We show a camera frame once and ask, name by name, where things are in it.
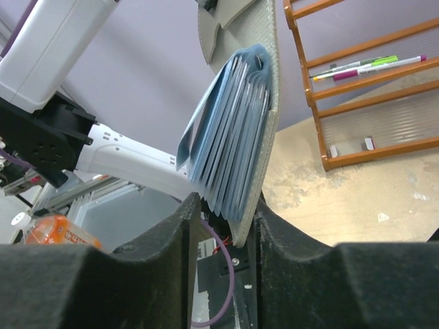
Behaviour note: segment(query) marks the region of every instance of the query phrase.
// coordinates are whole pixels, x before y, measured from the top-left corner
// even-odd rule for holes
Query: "black bracket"
[[[56,93],[42,110],[30,114],[0,98],[0,136],[20,158],[56,187],[74,170],[95,117]]]
[[[195,0],[197,1],[198,5],[205,9],[206,11],[209,11],[217,6],[218,0]]]
[[[254,267],[250,266],[247,246],[236,248],[228,246],[235,272],[235,292],[233,302],[226,313],[211,329],[234,329],[237,321],[240,328],[258,328],[257,326],[257,287],[253,284]],[[198,292],[209,294],[209,317],[214,317],[222,307],[228,292],[230,276],[222,251],[198,261]]]

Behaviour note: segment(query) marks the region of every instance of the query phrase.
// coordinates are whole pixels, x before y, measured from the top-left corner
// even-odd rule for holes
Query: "marker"
[[[363,67],[363,66],[372,67],[374,65],[396,62],[397,60],[398,60],[398,57],[395,55],[387,56],[387,57],[378,57],[378,58],[373,58],[370,60],[362,60],[362,61],[350,63],[347,65],[343,65],[343,66],[328,70],[328,73],[322,72],[319,75],[313,77],[313,80],[314,81],[323,80],[323,79],[326,79],[328,77],[333,77],[335,74],[338,74],[341,72],[352,71],[353,68],[358,68],[358,67]]]
[[[356,76],[358,76],[360,74],[364,74],[364,73],[391,69],[392,67],[398,67],[398,66],[404,66],[404,65],[409,65],[409,64],[413,64],[413,63],[423,62],[426,59],[427,59],[426,55],[421,55],[421,56],[409,58],[407,60],[399,60],[397,62],[384,63],[384,64],[372,66],[372,67],[359,67],[358,69],[355,69],[355,70],[350,70],[350,71],[345,71],[345,72],[340,72],[338,74],[335,74],[334,81],[347,79],[349,77],[356,77]]]

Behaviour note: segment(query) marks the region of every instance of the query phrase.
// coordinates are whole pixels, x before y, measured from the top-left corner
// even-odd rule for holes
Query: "green marker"
[[[340,73],[341,71],[354,69],[355,67],[360,67],[360,66],[367,65],[367,64],[371,64],[372,66],[376,66],[376,65],[380,65],[380,64],[396,62],[397,60],[398,60],[398,57],[395,55],[386,56],[386,57],[370,58],[368,60],[359,60],[359,61],[354,62],[354,63],[334,67],[333,69],[321,72],[321,73],[313,76],[312,78],[314,81],[319,81],[319,80],[323,80],[327,77],[332,77],[333,75]]]

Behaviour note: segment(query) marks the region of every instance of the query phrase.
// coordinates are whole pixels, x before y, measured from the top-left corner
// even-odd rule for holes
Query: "pink marker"
[[[418,57],[409,58],[407,60],[399,60],[397,62],[384,63],[384,64],[380,64],[380,65],[373,66],[373,67],[370,67],[370,66],[363,67],[363,68],[359,67],[358,69],[355,69],[352,71],[347,71],[347,72],[335,74],[333,76],[333,79],[334,79],[334,81],[339,81],[339,80],[343,80],[343,79],[348,79],[350,77],[356,77],[356,76],[358,76],[360,74],[364,74],[364,73],[376,72],[376,71],[391,69],[392,67],[398,67],[398,66],[409,65],[409,64],[413,64],[413,63],[417,63],[417,62],[423,62],[426,59],[427,59],[426,55],[421,55]]]

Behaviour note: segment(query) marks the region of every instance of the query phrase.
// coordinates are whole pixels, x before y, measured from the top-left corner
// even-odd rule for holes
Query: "wooden rung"
[[[328,97],[336,96],[339,94],[347,93],[352,90],[357,90],[360,88],[365,88],[372,86],[374,84],[379,84],[388,80],[398,79],[409,74],[413,74],[419,71],[424,71],[432,69],[439,66],[439,58],[431,58],[423,62],[414,63],[407,66],[398,67],[389,71],[384,71],[380,74],[373,75],[371,77],[365,77],[364,79],[359,79],[357,81],[349,82],[340,86],[325,89],[313,93],[312,96],[314,100],[325,99]]]
[[[335,5],[336,3],[342,2],[344,0],[320,0],[315,3],[312,3],[311,5],[307,5],[306,7],[303,7],[301,9],[297,9],[293,11],[293,17],[294,19],[301,19],[302,17],[308,16],[310,14],[313,14],[314,12],[318,12],[322,9],[331,7],[332,5]]]
[[[359,45],[346,48],[340,51],[336,51],[335,53],[330,53],[329,55],[322,56],[320,58],[316,58],[315,60],[310,60],[307,62],[307,66],[309,69],[313,67],[317,67],[326,63],[334,62],[335,60],[339,60],[340,58],[345,58],[351,55],[355,55],[356,53],[361,53],[362,51],[366,51],[375,47],[379,47],[389,42],[394,42],[403,38],[407,38],[408,36],[413,36],[415,34],[428,31],[429,29],[434,29],[439,27],[439,18],[431,19],[430,21],[426,21],[424,23],[414,25],[408,27],[407,29],[402,29],[400,31],[388,34],[386,36],[382,36],[380,38],[376,38],[373,40],[369,40]]]
[[[374,149],[372,151],[349,154],[347,156],[338,156],[336,158],[328,159],[328,164],[330,169],[332,169],[348,165],[355,165],[357,163],[372,161],[388,156],[397,156],[399,154],[422,151],[424,149],[431,149],[433,147],[439,147],[439,137],[427,138],[416,142],[383,147],[381,149]]]
[[[362,99],[361,101],[354,101],[352,103],[343,104],[340,106],[336,106],[334,108],[330,108],[328,110],[323,110],[318,113],[318,116],[322,118],[331,117],[336,114],[349,112],[352,110],[356,110],[358,108],[365,108],[366,106],[373,106],[381,103],[385,103],[387,101],[394,101],[395,99],[400,99],[403,97],[409,97],[412,95],[425,93],[427,91],[431,91],[433,89],[439,88],[439,79],[431,82],[427,82],[425,84],[420,84],[418,86],[413,86],[405,89],[400,89],[391,93],[387,93],[384,95],[379,95],[375,97],[370,97],[367,99]]]

